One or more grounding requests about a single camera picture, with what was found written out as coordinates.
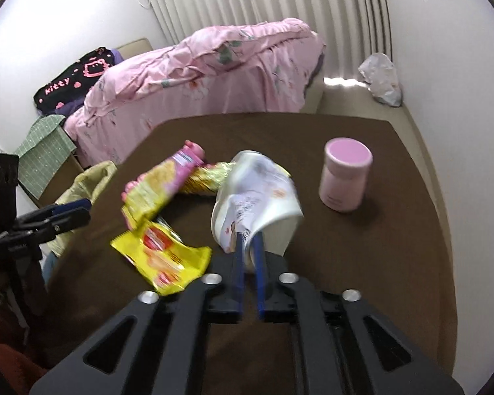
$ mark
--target plastic bag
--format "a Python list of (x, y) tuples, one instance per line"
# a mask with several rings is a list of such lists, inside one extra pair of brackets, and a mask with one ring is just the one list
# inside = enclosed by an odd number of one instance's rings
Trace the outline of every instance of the plastic bag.
[(132, 263), (160, 295), (183, 291), (200, 277), (211, 257), (209, 247), (191, 248), (169, 227), (146, 222), (136, 232), (125, 232), (111, 245)]
[[(187, 178), (179, 192), (183, 194), (215, 196), (235, 165), (236, 162), (218, 162), (196, 168), (196, 170)], [(287, 177), (291, 178), (291, 174), (284, 168), (279, 165), (277, 165), (277, 167), (284, 172)]]
[(402, 92), (397, 70), (385, 54), (370, 55), (359, 67), (373, 97), (390, 107), (400, 107)]
[[(117, 167), (111, 161), (101, 162), (92, 166), (82, 174), (77, 175), (73, 185), (62, 193), (62, 196), (55, 203), (62, 205), (79, 199), (90, 199), (94, 203), (116, 171)], [(70, 232), (62, 233), (56, 239), (48, 242), (49, 248), (57, 257), (61, 256), (75, 232), (76, 230), (71, 230)]]
[(173, 156), (142, 174), (125, 187), (121, 209), (130, 230), (136, 230), (157, 214), (179, 191), (188, 176), (203, 165), (205, 152), (198, 144), (185, 141)]
[(284, 255), (298, 224), (302, 209), (289, 173), (256, 151), (240, 151), (234, 168), (216, 197), (211, 230), (225, 252), (235, 250), (237, 233), (243, 236), (243, 263), (254, 271), (251, 242), (262, 232), (267, 252)]

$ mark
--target jar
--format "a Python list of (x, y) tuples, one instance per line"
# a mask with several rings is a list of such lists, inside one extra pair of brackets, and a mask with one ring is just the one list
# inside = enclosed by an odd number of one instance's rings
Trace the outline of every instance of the jar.
[(357, 140), (333, 138), (326, 143), (324, 154), (320, 199), (335, 211), (354, 211), (364, 197), (373, 161), (371, 151)]

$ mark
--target metal screw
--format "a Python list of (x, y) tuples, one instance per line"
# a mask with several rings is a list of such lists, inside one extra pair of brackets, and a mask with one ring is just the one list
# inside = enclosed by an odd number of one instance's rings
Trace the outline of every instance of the metal screw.
[(283, 284), (294, 284), (296, 281), (298, 281), (298, 275), (296, 273), (282, 273), (280, 276), (278, 276), (278, 280), (283, 283)]
[(345, 290), (343, 292), (343, 299), (346, 301), (359, 301), (362, 295), (357, 290)]
[(141, 303), (153, 304), (159, 300), (159, 294), (154, 291), (143, 291), (137, 298)]
[(201, 281), (207, 285), (218, 285), (222, 279), (221, 275), (217, 273), (207, 273), (201, 277)]

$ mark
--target red cloth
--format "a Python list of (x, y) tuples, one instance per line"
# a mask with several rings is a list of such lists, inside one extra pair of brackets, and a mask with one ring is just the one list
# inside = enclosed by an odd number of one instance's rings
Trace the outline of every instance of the red cloth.
[(19, 395), (28, 395), (31, 387), (46, 370), (33, 361), (22, 341), (24, 330), (14, 313), (0, 306), (0, 372)]

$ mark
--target pink snack package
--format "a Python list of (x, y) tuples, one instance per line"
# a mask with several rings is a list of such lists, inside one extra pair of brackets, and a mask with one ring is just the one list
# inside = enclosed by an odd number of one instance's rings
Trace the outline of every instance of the pink snack package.
[(122, 193), (126, 224), (135, 230), (150, 220), (179, 191), (188, 176), (203, 165), (205, 152), (198, 144), (185, 141), (173, 156), (129, 182)]

